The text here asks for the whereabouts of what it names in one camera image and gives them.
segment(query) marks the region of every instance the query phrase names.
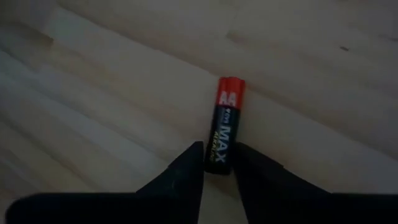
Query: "black battery body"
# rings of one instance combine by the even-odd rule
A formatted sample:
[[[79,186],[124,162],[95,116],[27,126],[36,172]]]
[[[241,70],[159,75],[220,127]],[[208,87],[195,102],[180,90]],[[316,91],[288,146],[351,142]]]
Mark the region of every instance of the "black battery body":
[[[231,173],[231,153],[238,132],[244,89],[244,80],[236,77],[221,77],[219,80],[206,147],[206,172],[220,175]]]
[[[231,173],[231,153],[238,131],[240,110],[231,106],[215,106],[210,139],[206,147],[205,171],[212,174]]]

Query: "wooden floor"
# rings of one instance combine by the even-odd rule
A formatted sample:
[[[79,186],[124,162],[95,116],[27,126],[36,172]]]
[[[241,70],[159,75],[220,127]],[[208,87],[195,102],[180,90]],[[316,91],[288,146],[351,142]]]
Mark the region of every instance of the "wooden floor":
[[[394,0],[2,0],[0,210],[132,192],[206,141],[217,80],[242,141],[331,192],[398,193]],[[206,176],[200,223],[246,223]]]

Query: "wood grain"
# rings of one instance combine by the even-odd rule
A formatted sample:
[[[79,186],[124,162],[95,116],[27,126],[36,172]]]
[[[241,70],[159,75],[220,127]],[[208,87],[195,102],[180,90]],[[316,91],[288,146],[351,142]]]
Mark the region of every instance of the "wood grain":
[[[330,192],[396,194],[390,0],[0,4],[0,210],[36,192],[132,192],[206,141],[217,80],[248,83],[238,140]],[[246,223],[206,175],[200,223]]]
[[[60,1],[60,5],[214,74],[244,78],[261,95],[397,157],[396,138],[391,134],[397,131],[397,120],[385,115],[397,111],[397,46],[378,34],[355,29],[350,16],[364,14],[360,19],[372,11],[385,11],[391,16],[377,17],[376,24],[389,24],[384,25],[388,31],[394,29],[396,19],[390,7],[373,9],[372,4],[363,3],[353,8],[336,1],[321,5],[311,0],[293,5],[290,1],[248,1],[224,35],[208,37],[211,31],[192,27],[184,32],[191,35],[187,37],[172,29],[184,17],[164,19],[165,14],[176,16],[173,9],[157,12],[150,6],[125,5],[123,12],[105,10],[120,8],[119,1]],[[341,46],[351,50],[346,52]]]

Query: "wooden plank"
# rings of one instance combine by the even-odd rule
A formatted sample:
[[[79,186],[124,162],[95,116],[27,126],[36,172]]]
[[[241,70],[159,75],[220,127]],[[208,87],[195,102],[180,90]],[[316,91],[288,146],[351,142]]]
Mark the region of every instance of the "wooden plank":
[[[85,66],[79,68],[90,69],[92,67]],[[96,75],[95,80],[101,83],[107,82],[107,80],[100,79],[100,74],[98,73],[86,72],[85,74],[90,74],[89,76]],[[53,94],[59,96],[58,99],[66,100],[69,105],[76,106],[78,110],[83,111],[86,116],[100,121],[101,124],[127,136],[134,142],[138,142],[168,162],[171,162],[181,154],[194,141],[188,130],[184,133],[171,125],[164,124],[161,122],[165,120],[164,118],[160,118],[159,121],[156,114],[148,116],[145,111],[136,108],[134,104],[129,104],[119,98],[115,98],[113,95],[87,86],[80,79],[71,76],[70,73],[64,73],[51,66],[45,66],[41,73],[35,75],[34,78],[39,80],[42,85],[45,85],[47,89],[50,89]],[[112,86],[120,87],[118,90],[122,91],[130,90],[130,88],[124,88],[129,87],[128,85],[124,85],[123,87],[119,85]],[[156,100],[145,102],[145,104],[155,103]],[[156,108],[167,111],[165,110],[166,107],[161,108],[162,105],[164,103],[157,105]]]
[[[3,68],[7,69],[8,73],[11,73],[14,78],[16,78],[16,79],[18,79],[20,81],[32,84],[33,82],[32,82],[32,80],[30,80],[30,78],[32,78],[33,76],[42,78],[41,81],[46,80],[46,79],[54,80],[54,77],[51,77],[50,75],[48,75],[48,74],[51,74],[52,76],[55,75],[55,78],[60,78],[59,81],[61,83],[63,83],[64,85],[67,84],[67,82],[63,82],[63,81],[67,81],[67,79],[65,79],[65,75],[63,75],[64,76],[63,78],[60,77],[59,75],[61,75],[61,73],[57,72],[54,69],[52,69],[52,72],[50,70],[48,70],[49,73],[47,75],[45,75],[45,76],[42,76],[41,73],[32,74],[30,71],[28,71],[26,69],[23,69],[22,64],[18,65],[18,63],[15,60],[13,60],[10,57],[7,57],[6,54],[3,53],[3,54],[0,54],[0,55],[2,55],[1,58],[4,59],[4,60],[2,60],[2,62],[5,62]],[[61,83],[57,84],[56,82],[55,83],[53,82],[53,84],[54,84],[53,87],[58,87],[58,86],[61,87]],[[48,88],[50,86],[50,85],[48,85],[49,83],[46,83],[46,84],[47,84],[46,86],[41,86],[41,88],[45,88],[45,87]],[[77,85],[77,82],[75,82],[74,84],[69,84],[67,87],[69,87],[72,90],[74,90],[74,88],[73,88],[74,85]],[[72,94],[76,94],[76,93],[79,93],[79,92],[73,91],[73,92],[66,92],[66,93],[72,95]],[[54,111],[54,108],[55,108],[54,105],[51,105],[47,109],[51,110],[51,111]],[[119,109],[118,111],[123,111],[123,108],[118,108],[118,107],[116,107],[116,108]],[[65,113],[65,110],[67,110],[67,109],[64,108],[63,110],[59,110],[59,112],[62,113],[62,116],[65,116],[66,114],[68,114],[68,113]],[[82,120],[80,120],[80,119],[79,120],[70,119],[70,120],[66,120],[65,122],[73,123],[73,124],[76,125],[76,123],[81,123]],[[79,132],[79,133],[82,132],[80,129],[74,129],[74,130],[76,132]],[[90,134],[90,132],[98,133],[97,131],[94,131],[94,129],[90,129],[90,130],[87,130],[85,132],[83,131],[83,133],[85,133],[86,135],[89,135],[89,138],[91,138],[91,139],[92,138],[109,139],[108,135],[105,136],[105,135],[102,134],[102,135],[98,136],[98,135],[95,135],[95,134]],[[101,144],[101,146],[104,146],[104,144],[106,144],[106,143],[104,143],[104,141],[103,142],[98,142],[98,140],[96,140],[96,142],[98,144]],[[180,142],[170,142],[170,143],[172,143],[172,144],[180,144]],[[115,155],[116,157],[118,157],[118,156],[120,157],[120,155],[121,155],[121,157],[123,157],[124,160],[126,160],[126,159],[130,159],[131,158],[129,156],[129,154],[127,154],[127,153],[128,152],[125,152],[124,154],[121,155],[120,151],[114,151],[113,155]],[[143,167],[143,168],[141,168],[141,170],[157,169],[157,170],[162,171],[165,168],[165,166],[161,166],[160,167],[159,165],[157,165],[156,163],[153,163],[153,162],[146,162],[146,164],[147,164],[147,167]],[[147,172],[146,172],[145,178],[146,179],[151,179],[151,178],[154,178],[154,176],[153,175],[148,175]],[[233,197],[225,194],[224,192],[220,191],[219,189],[216,189],[209,182],[205,182],[204,188],[205,188],[205,193],[203,194],[204,204],[202,205],[203,207],[201,209],[201,218],[200,218],[204,223],[213,222],[212,220],[217,219],[217,217],[224,217],[222,219],[226,223],[244,223],[245,222],[246,217],[244,215],[244,211],[243,211],[241,202],[238,202],[237,198],[233,198]]]
[[[119,102],[120,100],[110,98],[109,96],[104,95],[98,90],[93,91],[90,86],[82,85],[82,83],[80,83],[81,80],[79,81],[79,79],[70,78],[70,75],[67,75],[66,73],[59,72],[57,70],[54,70],[54,68],[48,66],[44,66],[43,69],[41,69],[40,73],[32,73],[24,69],[24,67],[21,66],[21,64],[17,63],[15,60],[11,60],[11,58],[7,55],[3,54],[2,56],[2,59],[5,62],[3,69],[7,70],[8,73],[11,73],[14,78],[20,80],[21,82],[28,83],[29,85],[34,86],[37,90],[52,96],[52,98],[55,97],[58,100],[61,99],[61,101],[64,101],[69,105],[77,105],[80,110],[83,110],[85,112],[86,116],[95,117],[97,120],[104,121],[104,119],[101,119],[100,116],[96,115],[105,115],[105,118],[108,120],[105,120],[104,123],[108,126],[111,124],[109,123],[109,121],[112,121],[114,123],[116,121],[116,124],[120,124],[122,127],[123,123],[129,123],[131,124],[130,127],[134,127],[135,129],[134,132],[130,131],[130,136],[132,136],[132,134],[133,136],[138,134],[139,136],[150,138],[149,143],[151,147],[153,147],[154,144],[158,144],[160,146],[163,145],[163,150],[166,150],[168,146],[174,146],[174,151],[175,149],[179,149],[179,151],[177,151],[178,154],[176,154],[175,152],[171,154],[168,153],[172,156],[169,156],[169,162],[173,158],[177,157],[182,152],[182,150],[187,147],[187,144],[184,144],[184,147],[180,147],[182,143],[189,142],[189,144],[191,144],[193,142],[193,139],[191,138],[180,137],[180,133],[174,134],[175,131],[173,129],[167,128],[167,126],[164,127],[164,124],[159,124],[159,122],[155,121],[154,118],[148,118],[148,116],[143,116],[142,112],[134,110],[134,108],[131,106],[125,105],[121,107],[121,105],[115,104],[115,101]],[[67,50],[65,47],[62,47],[60,45],[56,45],[52,48],[49,62],[51,62],[53,65],[56,65],[57,67],[62,68],[63,70],[77,72],[78,77],[81,76],[84,79],[88,78],[88,80],[91,81],[98,80],[95,79],[95,77],[91,77],[93,76],[93,74],[98,74],[98,72],[104,73],[103,70],[92,66],[93,64],[89,63],[90,61],[87,60],[87,58],[83,58],[80,55],[76,54],[76,52]],[[146,129],[150,132],[150,134],[143,132],[143,130]],[[155,151],[158,155],[161,154],[161,151],[159,151],[159,149],[156,149]],[[234,179],[231,179],[231,181],[229,181],[228,183],[217,183],[217,187],[219,189],[222,189],[223,191],[223,193],[221,193],[220,190],[214,188],[209,182],[205,182],[205,193],[203,194],[203,201],[206,203],[204,203],[204,207],[202,208],[201,220],[208,220],[209,214],[212,214],[215,211],[217,211],[218,214],[223,214],[229,213],[230,211],[234,210],[235,216],[231,217],[231,220],[228,222],[245,222],[246,218],[244,216],[242,205],[240,203],[237,203],[236,201],[238,200],[239,196],[236,193],[237,189],[234,183]],[[234,198],[228,196],[228,194],[232,194],[231,192],[234,193]],[[208,207],[207,204],[215,205],[216,208]]]
[[[134,191],[147,183],[142,181],[139,170],[72,131],[37,102],[26,99],[24,94],[30,93],[25,89],[4,75],[1,78],[4,115],[45,145],[48,154],[62,160],[74,173],[102,190]]]
[[[15,199],[16,196],[12,192],[7,189],[0,188],[0,223],[6,223],[6,211]]]
[[[284,13],[289,15],[294,13],[294,8],[289,7],[289,4],[281,3],[282,12],[275,11],[270,14],[273,17],[267,17],[269,14],[258,16],[259,10],[267,8],[271,11],[277,8],[276,1],[250,3],[242,7],[242,12],[239,13],[242,16],[238,15],[236,25],[225,35],[225,38],[214,41],[213,38],[206,38],[209,34],[206,30],[201,30],[200,35],[194,28],[184,32],[185,34],[193,33],[196,37],[184,37],[169,32],[171,29],[168,26],[171,26],[172,22],[163,21],[158,16],[159,13],[151,11],[151,8],[142,10],[148,19],[135,18],[135,24],[130,25],[126,22],[126,17],[129,17],[127,14],[100,11],[73,1],[61,1],[63,7],[152,48],[163,50],[217,75],[245,78],[251,88],[261,95],[397,158],[395,150],[397,140],[393,134],[398,127],[397,120],[393,116],[397,112],[394,99],[397,96],[395,91],[397,80],[394,75],[397,70],[391,63],[396,56],[396,50],[392,50],[395,49],[393,43],[387,44],[383,39],[369,39],[366,34],[351,31],[349,26],[340,27],[339,23],[333,23],[330,18],[339,17],[341,12],[339,6],[332,5],[333,10],[327,14],[329,16],[327,22],[332,23],[333,26],[324,27],[325,29],[337,27],[337,30],[330,29],[326,34],[339,33],[341,29],[350,30],[350,32],[346,40],[327,39],[328,46],[331,47],[322,51],[324,48],[320,45],[323,43],[321,40],[315,42],[315,46],[310,46],[310,44],[314,38],[317,38],[317,35],[313,33],[322,33],[323,29],[319,29],[314,22],[309,23],[309,28],[305,28],[307,21],[317,21],[317,19],[306,17],[304,8],[300,7],[302,12],[297,15],[297,17],[303,16],[304,19],[294,17],[296,23],[292,23],[292,26],[296,27],[290,28],[288,20],[284,21],[282,16]],[[125,9],[125,11],[134,10],[128,5],[125,5]],[[322,13],[326,14],[327,10],[328,7],[322,7]],[[163,12],[163,14],[166,13],[173,14],[172,11]],[[56,21],[57,16],[60,19],[61,14],[63,12],[54,12],[51,20]],[[273,20],[280,22],[272,26]],[[270,25],[264,28],[257,26],[265,21]],[[167,27],[166,31],[157,24]],[[267,29],[276,30],[279,33],[272,34]],[[293,30],[295,35],[289,35],[289,30]],[[299,35],[301,30],[306,35]],[[307,35],[310,34],[312,38],[306,40]],[[281,36],[284,37],[281,41],[275,40]],[[377,47],[363,49],[365,43],[369,42],[367,40]],[[361,44],[351,47],[354,48],[353,52],[339,49],[339,46],[346,42],[356,41]]]
[[[11,62],[11,66],[5,66],[6,68],[13,68],[15,70],[19,70],[21,72],[27,73],[30,75],[30,77],[33,77],[35,75],[40,76],[40,74],[35,73],[32,74],[30,71],[23,69],[21,65],[17,66],[17,63],[14,61],[14,64],[12,59],[8,58],[8,62]],[[49,71],[49,74],[53,75],[54,77],[57,77],[57,71],[56,70],[51,70]],[[108,151],[111,154],[114,154],[114,156],[122,159],[122,160],[127,160],[131,163],[132,166],[136,166],[138,169],[142,169],[143,166],[145,166],[146,163],[151,163],[156,167],[157,165],[164,166],[165,162],[162,160],[159,160],[153,153],[147,152],[146,149],[141,148],[137,144],[134,144],[133,142],[126,141],[126,139],[121,138],[118,136],[115,132],[108,131],[105,129],[103,126],[99,125],[98,123],[91,121],[90,119],[87,119],[87,117],[82,116],[81,114],[77,113],[76,111],[71,110],[70,108],[67,108],[66,106],[61,105],[60,103],[56,103],[53,100],[50,100],[49,98],[41,95],[40,93],[37,93],[35,91],[33,92],[28,92],[29,90],[26,90],[25,92],[27,93],[27,96],[32,99],[33,102],[37,103],[40,106],[43,106],[48,110],[48,112],[54,116],[56,116],[59,120],[64,121],[65,124],[72,129],[74,129],[76,132],[81,133],[88,139],[92,140],[95,143],[98,143],[98,145],[102,146],[105,151]],[[106,139],[114,139],[115,142],[118,142],[117,144],[110,144],[110,143],[104,143],[104,142],[98,142],[98,141],[105,141]]]
[[[25,197],[37,192],[51,192],[53,188],[40,180],[16,156],[0,149],[1,187],[13,192],[16,197]]]
[[[0,21],[25,21],[30,26],[44,27],[56,6],[56,0],[2,0]]]
[[[0,49],[33,70],[40,68],[52,39],[20,22],[0,24]]]
[[[134,27],[149,36],[154,33],[162,38],[182,37],[213,42],[226,34],[233,23],[241,0],[225,1],[57,1],[66,8],[74,8],[97,21],[101,13],[106,26],[125,30]],[[117,18],[121,23],[114,23]]]
[[[132,86],[144,86],[142,92],[147,96],[158,97],[191,116],[189,119],[182,116],[179,122],[190,124],[193,120],[200,120],[203,124],[210,120],[216,76],[62,9],[54,13],[44,32],[84,57],[103,64],[109,72],[123,77]],[[259,93],[249,90],[245,100],[238,134],[240,141],[331,191],[396,190],[393,186],[397,183],[387,178],[389,175],[379,175],[385,172],[392,175],[396,169],[395,160],[300,116]],[[207,132],[203,125],[191,127]],[[358,167],[363,171],[361,174],[357,172]]]
[[[210,124],[207,124],[207,121],[210,117],[191,120],[189,119],[190,113],[194,113],[193,110],[195,108],[192,108],[190,111],[186,111],[181,110],[178,106],[165,103],[162,96],[159,96],[157,92],[148,91],[148,88],[145,88],[145,86],[141,85],[139,82],[130,81],[125,75],[120,75],[120,73],[115,72],[111,73],[101,63],[95,62],[89,57],[85,57],[76,51],[69,50],[59,43],[56,43],[54,47],[52,47],[49,64],[57,69],[74,74],[74,76],[79,79],[83,79],[84,81],[98,86],[112,95],[123,99],[128,102],[131,107],[139,108],[145,114],[149,114],[151,119],[168,123],[173,127],[173,129],[176,129],[179,132],[179,135],[197,139],[203,139],[208,135],[208,133],[203,132],[201,128],[198,129],[192,127],[203,125],[209,126]],[[161,85],[161,83],[155,81],[153,83],[154,87],[150,87],[150,89],[157,88],[159,85]],[[209,90],[209,92],[215,94],[214,89]],[[209,106],[212,106],[212,101],[214,100],[213,97],[214,96],[209,96],[209,98],[211,98]],[[176,130],[173,131],[169,128],[168,131],[162,132],[161,135],[166,134],[167,138],[174,139],[176,137],[175,134],[172,133],[175,133]]]
[[[0,121],[0,147],[16,156],[28,169],[59,192],[91,192],[80,178]]]

